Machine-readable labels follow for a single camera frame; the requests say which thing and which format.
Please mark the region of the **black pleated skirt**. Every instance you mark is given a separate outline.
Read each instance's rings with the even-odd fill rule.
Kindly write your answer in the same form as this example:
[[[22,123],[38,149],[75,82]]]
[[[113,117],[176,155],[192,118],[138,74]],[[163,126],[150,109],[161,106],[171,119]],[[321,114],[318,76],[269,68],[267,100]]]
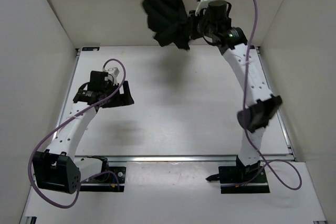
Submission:
[[[190,50],[190,27],[183,0],[143,0],[148,28],[161,47],[174,44],[178,49]]]

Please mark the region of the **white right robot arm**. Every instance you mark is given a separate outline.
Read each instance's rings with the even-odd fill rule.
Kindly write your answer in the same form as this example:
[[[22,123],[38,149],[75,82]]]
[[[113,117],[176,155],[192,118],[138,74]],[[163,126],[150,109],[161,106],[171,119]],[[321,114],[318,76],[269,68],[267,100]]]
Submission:
[[[228,14],[232,5],[224,0],[200,0],[190,12],[191,39],[210,38],[232,68],[243,91],[243,109],[237,113],[243,128],[240,152],[236,158],[236,178],[248,182],[260,168],[260,147],[269,121],[282,105],[259,74],[250,57],[247,38],[239,27],[231,26]]]

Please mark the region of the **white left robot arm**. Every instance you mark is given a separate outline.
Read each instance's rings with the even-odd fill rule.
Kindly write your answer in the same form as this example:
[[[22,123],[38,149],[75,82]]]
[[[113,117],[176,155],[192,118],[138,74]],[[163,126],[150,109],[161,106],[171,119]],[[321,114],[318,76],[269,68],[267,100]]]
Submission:
[[[38,188],[73,194],[80,182],[92,176],[98,181],[109,177],[107,158],[88,156],[76,159],[77,147],[92,119],[103,108],[133,105],[129,84],[117,82],[119,69],[92,71],[90,80],[78,89],[68,124],[57,131],[54,140],[43,152],[33,157],[33,168]]]

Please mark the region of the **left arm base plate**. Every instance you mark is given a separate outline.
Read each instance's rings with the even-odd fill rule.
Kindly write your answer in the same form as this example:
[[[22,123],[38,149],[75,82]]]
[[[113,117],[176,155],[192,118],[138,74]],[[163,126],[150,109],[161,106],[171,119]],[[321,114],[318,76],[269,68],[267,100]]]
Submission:
[[[105,174],[84,182],[80,187],[80,191],[102,193],[124,192],[127,168],[125,166],[109,166],[109,169],[117,176],[119,186],[112,174]]]

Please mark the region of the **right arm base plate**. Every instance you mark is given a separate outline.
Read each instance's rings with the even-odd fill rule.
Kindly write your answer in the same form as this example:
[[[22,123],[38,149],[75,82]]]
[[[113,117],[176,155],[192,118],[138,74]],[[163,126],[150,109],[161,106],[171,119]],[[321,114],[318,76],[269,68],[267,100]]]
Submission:
[[[206,178],[208,182],[220,182],[221,194],[268,194],[266,173],[261,171],[245,177],[236,166],[219,166],[218,173]]]

